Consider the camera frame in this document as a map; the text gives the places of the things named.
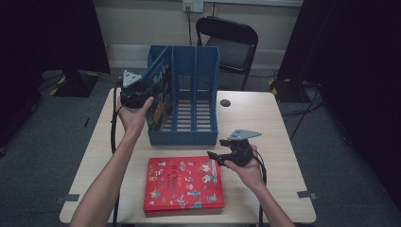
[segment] wall socket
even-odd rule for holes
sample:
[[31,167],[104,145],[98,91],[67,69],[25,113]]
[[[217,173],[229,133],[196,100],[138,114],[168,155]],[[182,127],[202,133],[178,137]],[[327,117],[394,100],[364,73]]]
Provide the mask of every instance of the wall socket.
[[183,11],[203,12],[203,1],[183,0]]

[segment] hand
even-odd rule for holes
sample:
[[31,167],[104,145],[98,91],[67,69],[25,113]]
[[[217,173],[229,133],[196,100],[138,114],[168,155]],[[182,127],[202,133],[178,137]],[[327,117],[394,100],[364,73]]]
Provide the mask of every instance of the hand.
[[121,100],[118,99],[117,110],[118,116],[121,119],[121,122],[124,127],[124,131],[126,134],[133,134],[139,136],[141,134],[142,129],[145,125],[145,114],[151,103],[153,102],[153,97],[149,97],[145,102],[144,106],[139,109],[131,109],[128,107],[121,107]]
[[[251,145],[251,148],[257,150],[257,146],[255,145]],[[253,155],[257,157],[257,153],[255,151],[253,152]],[[243,167],[237,166],[235,163],[229,160],[224,161],[224,164],[231,170],[236,172],[241,181],[247,187],[249,187],[253,192],[256,190],[256,188],[260,186],[266,187],[265,184],[263,183],[262,173],[260,171],[260,165],[254,158],[252,158],[250,162]]]

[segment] chair back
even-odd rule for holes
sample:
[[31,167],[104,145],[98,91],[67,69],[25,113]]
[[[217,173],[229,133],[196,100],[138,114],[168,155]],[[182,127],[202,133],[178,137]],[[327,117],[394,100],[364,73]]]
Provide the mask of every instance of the chair back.
[[196,23],[198,45],[201,43],[201,34],[231,40],[242,44],[251,44],[256,49],[257,33],[248,25],[208,16],[200,18]]

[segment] table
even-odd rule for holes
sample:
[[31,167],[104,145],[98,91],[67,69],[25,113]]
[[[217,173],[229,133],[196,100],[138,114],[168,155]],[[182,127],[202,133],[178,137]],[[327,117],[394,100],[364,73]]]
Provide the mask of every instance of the table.
[[[222,99],[231,101],[222,107]],[[112,156],[110,128],[113,112],[113,91],[110,91],[88,148],[82,158],[77,176],[69,194],[80,194],[78,201],[66,201],[60,220],[70,222],[79,201],[97,174]],[[283,119],[270,93],[218,91],[218,139],[225,139],[235,129],[260,131],[262,136],[249,139],[258,146],[268,171],[268,189],[277,202],[296,222],[313,222],[316,214],[310,198],[300,199],[299,191],[306,191],[304,178],[290,144]],[[123,129],[117,123],[116,141],[121,140]],[[259,202],[239,177],[226,167],[221,169],[226,206],[218,210],[190,211],[180,214],[147,218],[143,212],[148,158],[161,156],[207,155],[229,153],[219,143],[216,146],[151,146],[148,126],[137,141],[121,186],[118,222],[120,223],[257,223]]]

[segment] small black object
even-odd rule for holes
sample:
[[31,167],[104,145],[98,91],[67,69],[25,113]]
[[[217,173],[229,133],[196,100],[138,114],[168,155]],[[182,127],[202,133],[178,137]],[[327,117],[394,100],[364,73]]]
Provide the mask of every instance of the small black object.
[[310,198],[312,201],[318,199],[318,195],[315,192],[308,192],[308,191],[299,191],[297,192],[298,198]]
[[227,99],[222,99],[220,101],[220,105],[223,106],[223,107],[229,107],[231,105],[231,102],[229,100],[227,100]]
[[64,204],[65,201],[78,201],[79,194],[68,194],[64,197],[57,197],[55,203],[57,204]]
[[220,140],[220,144],[231,150],[230,154],[217,155],[214,152],[207,151],[210,159],[218,161],[219,166],[226,166],[224,161],[230,160],[237,166],[245,166],[253,158],[253,150],[247,139],[245,140]]
[[85,122],[85,125],[83,126],[83,128],[86,128],[86,127],[88,126],[89,119],[90,119],[90,117],[88,117],[88,118],[86,119],[86,122]]
[[121,87],[121,104],[132,109],[142,108],[147,99],[157,93],[156,86],[145,88],[141,82],[137,82],[128,88]]
[[6,147],[0,146],[0,158],[6,155]]

